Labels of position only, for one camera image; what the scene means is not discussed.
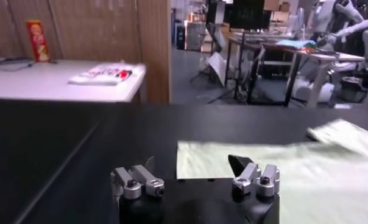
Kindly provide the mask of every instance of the wooden panel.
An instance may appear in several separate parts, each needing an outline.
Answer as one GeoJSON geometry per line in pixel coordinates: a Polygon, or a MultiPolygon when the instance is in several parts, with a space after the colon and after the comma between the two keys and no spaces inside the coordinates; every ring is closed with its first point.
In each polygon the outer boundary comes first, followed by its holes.
{"type": "Polygon", "coordinates": [[[148,102],[169,103],[170,0],[138,0],[148,102]]]}
{"type": "Polygon", "coordinates": [[[50,0],[66,59],[138,61],[135,1],[50,0]]]}
{"type": "Polygon", "coordinates": [[[12,20],[4,0],[0,0],[0,57],[20,57],[22,52],[18,44],[12,20]]]}
{"type": "Polygon", "coordinates": [[[47,0],[8,0],[27,57],[34,58],[26,20],[39,19],[52,59],[62,58],[47,0]]]}

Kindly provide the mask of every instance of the black tabletop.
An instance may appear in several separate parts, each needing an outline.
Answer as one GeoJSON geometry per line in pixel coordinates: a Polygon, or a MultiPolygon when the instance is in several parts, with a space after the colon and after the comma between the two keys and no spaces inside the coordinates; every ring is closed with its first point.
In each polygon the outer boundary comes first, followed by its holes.
{"type": "Polygon", "coordinates": [[[112,223],[112,168],[130,167],[154,156],[154,174],[173,179],[179,140],[305,142],[308,127],[337,118],[368,130],[368,110],[118,105],[25,223],[112,223]]]}
{"type": "Polygon", "coordinates": [[[27,208],[106,107],[0,100],[0,223],[27,208]]]}

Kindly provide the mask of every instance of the cloth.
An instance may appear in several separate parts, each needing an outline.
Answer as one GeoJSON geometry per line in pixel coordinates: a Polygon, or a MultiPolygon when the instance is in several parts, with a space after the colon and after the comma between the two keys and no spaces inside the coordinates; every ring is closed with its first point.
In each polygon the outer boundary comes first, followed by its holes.
{"type": "Polygon", "coordinates": [[[308,133],[323,143],[342,145],[368,156],[368,131],[342,119],[324,126],[309,128],[308,133]]]}
{"type": "Polygon", "coordinates": [[[276,43],[278,46],[286,46],[296,50],[301,50],[304,47],[315,48],[316,42],[313,40],[281,40],[276,43]]]}
{"type": "Polygon", "coordinates": [[[368,131],[344,120],[308,133],[321,142],[179,142],[177,178],[232,178],[228,155],[280,170],[281,224],[368,224],[368,131]]]}

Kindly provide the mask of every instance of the white table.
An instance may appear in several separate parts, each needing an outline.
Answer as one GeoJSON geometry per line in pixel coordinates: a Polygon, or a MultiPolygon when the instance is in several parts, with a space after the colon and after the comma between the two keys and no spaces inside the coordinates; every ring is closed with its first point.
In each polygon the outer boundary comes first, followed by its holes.
{"type": "Polygon", "coordinates": [[[332,63],[336,61],[338,62],[361,62],[365,60],[365,58],[363,57],[350,55],[350,54],[344,54],[344,53],[338,53],[339,57],[335,57],[335,56],[323,55],[323,54],[308,54],[305,51],[292,51],[292,50],[287,50],[287,51],[294,53],[293,63],[297,62],[296,60],[297,54],[305,55],[310,58],[315,58],[320,61],[320,64],[318,67],[318,75],[316,76],[316,79],[313,83],[313,89],[310,92],[310,96],[309,96],[309,99],[306,105],[306,107],[309,107],[309,108],[317,107],[318,97],[319,97],[320,91],[322,89],[322,85],[324,84],[324,81],[327,75],[326,71],[329,69],[329,66],[332,63]]]}
{"type": "MultiPolygon", "coordinates": [[[[0,71],[0,99],[75,102],[130,102],[139,90],[145,72],[132,74],[116,86],[69,85],[68,80],[100,64],[98,61],[58,60],[37,63],[19,71],[0,71]]],[[[20,68],[18,64],[4,69],[20,68]]]]}

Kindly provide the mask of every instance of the red snack can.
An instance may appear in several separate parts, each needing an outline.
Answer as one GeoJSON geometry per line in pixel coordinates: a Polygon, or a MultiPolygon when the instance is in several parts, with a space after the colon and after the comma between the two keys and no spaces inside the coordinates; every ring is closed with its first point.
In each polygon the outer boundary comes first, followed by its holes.
{"type": "Polygon", "coordinates": [[[27,20],[27,28],[30,34],[32,50],[36,61],[49,61],[48,45],[43,35],[42,23],[40,20],[27,20]]]}

